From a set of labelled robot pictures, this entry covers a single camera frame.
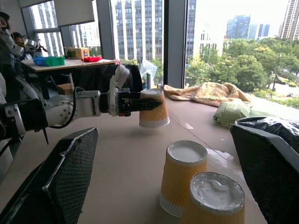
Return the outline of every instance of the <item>patterned blanket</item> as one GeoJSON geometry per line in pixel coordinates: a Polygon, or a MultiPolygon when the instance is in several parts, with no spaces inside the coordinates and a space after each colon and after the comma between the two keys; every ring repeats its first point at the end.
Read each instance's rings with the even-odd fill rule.
{"type": "Polygon", "coordinates": [[[231,83],[219,84],[206,82],[200,86],[186,89],[176,89],[169,85],[164,86],[164,92],[176,100],[194,100],[201,104],[218,107],[221,102],[250,103],[250,96],[239,90],[231,83]]]}

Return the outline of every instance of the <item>upside-down paper cup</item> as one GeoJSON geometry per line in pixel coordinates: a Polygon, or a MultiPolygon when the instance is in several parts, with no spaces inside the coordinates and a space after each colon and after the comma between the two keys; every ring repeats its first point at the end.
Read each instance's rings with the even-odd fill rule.
{"type": "Polygon", "coordinates": [[[181,217],[190,180],[206,171],[206,160],[206,149],[196,142],[183,140],[168,146],[159,194],[160,205],[166,212],[181,217]]]}
{"type": "Polygon", "coordinates": [[[195,175],[181,224],[244,224],[245,194],[232,179],[217,173],[195,175]]]}
{"type": "Polygon", "coordinates": [[[164,93],[161,89],[142,90],[140,98],[153,98],[162,104],[151,111],[140,111],[139,125],[142,127],[162,127],[169,124],[167,107],[164,102],[164,93]]]}

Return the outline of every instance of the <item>cardboard box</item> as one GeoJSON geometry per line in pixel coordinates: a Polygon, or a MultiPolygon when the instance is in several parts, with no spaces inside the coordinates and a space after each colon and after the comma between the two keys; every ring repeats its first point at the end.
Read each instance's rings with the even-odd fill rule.
{"type": "Polygon", "coordinates": [[[59,95],[71,95],[73,94],[73,89],[71,83],[57,85],[57,90],[59,95]]]}
{"type": "Polygon", "coordinates": [[[85,57],[90,57],[88,48],[68,48],[71,52],[72,57],[70,59],[83,59],[85,57]]]}

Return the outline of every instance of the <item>glass window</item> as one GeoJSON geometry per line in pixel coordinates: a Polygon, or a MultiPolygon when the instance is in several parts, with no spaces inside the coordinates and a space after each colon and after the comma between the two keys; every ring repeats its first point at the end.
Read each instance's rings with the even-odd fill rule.
{"type": "MultiPolygon", "coordinates": [[[[89,48],[91,56],[101,56],[98,12],[95,0],[93,0],[93,15],[95,22],[70,26],[71,40],[73,47],[89,48]]],[[[123,30],[118,30],[118,35],[122,36],[123,30]]]]}
{"type": "Polygon", "coordinates": [[[185,85],[232,83],[254,95],[254,103],[299,109],[299,7],[287,0],[251,2],[189,1],[185,85]]]}
{"type": "Polygon", "coordinates": [[[43,57],[62,56],[64,54],[60,32],[41,33],[36,36],[41,40],[41,45],[48,50],[48,52],[42,51],[43,57]]]}
{"type": "Polygon", "coordinates": [[[144,59],[151,61],[158,67],[154,78],[155,85],[163,84],[163,2],[155,0],[154,5],[151,0],[130,2],[119,0],[119,2],[124,3],[125,8],[122,7],[122,4],[111,1],[113,25],[114,30],[117,31],[114,32],[114,42],[118,46],[116,49],[117,59],[139,66],[144,59]],[[129,14],[123,22],[120,17],[117,17],[121,13],[126,13],[126,16],[129,14]],[[126,35],[120,36],[119,30],[123,31],[124,29],[127,31],[126,35]]]}
{"type": "Polygon", "coordinates": [[[35,29],[46,29],[57,27],[54,1],[48,1],[29,7],[35,29]]]}

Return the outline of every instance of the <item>tabletop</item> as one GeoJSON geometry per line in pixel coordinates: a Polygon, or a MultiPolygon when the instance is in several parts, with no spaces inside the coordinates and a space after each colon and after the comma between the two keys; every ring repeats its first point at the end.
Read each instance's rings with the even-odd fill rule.
{"type": "Polygon", "coordinates": [[[33,59],[31,60],[23,60],[21,61],[22,64],[26,65],[27,67],[31,68],[35,72],[41,72],[41,71],[52,71],[52,70],[62,70],[62,69],[71,69],[71,68],[80,68],[80,67],[86,67],[86,66],[93,66],[93,65],[103,65],[103,64],[115,64],[116,60],[106,60],[102,59],[98,62],[83,62],[79,59],[65,59],[64,63],[65,65],[61,66],[37,66],[34,64],[33,59]]]}
{"type": "Polygon", "coordinates": [[[171,121],[159,129],[139,127],[139,113],[133,112],[130,117],[102,114],[75,120],[63,129],[47,128],[49,145],[43,132],[26,134],[0,185],[0,211],[59,139],[96,126],[99,139],[79,224],[178,224],[179,219],[167,214],[158,203],[165,151],[178,140],[206,147],[208,171],[226,175],[242,186],[246,195],[245,224],[266,224],[245,182],[229,129],[213,122],[217,108],[167,98],[165,101],[171,121]]]}

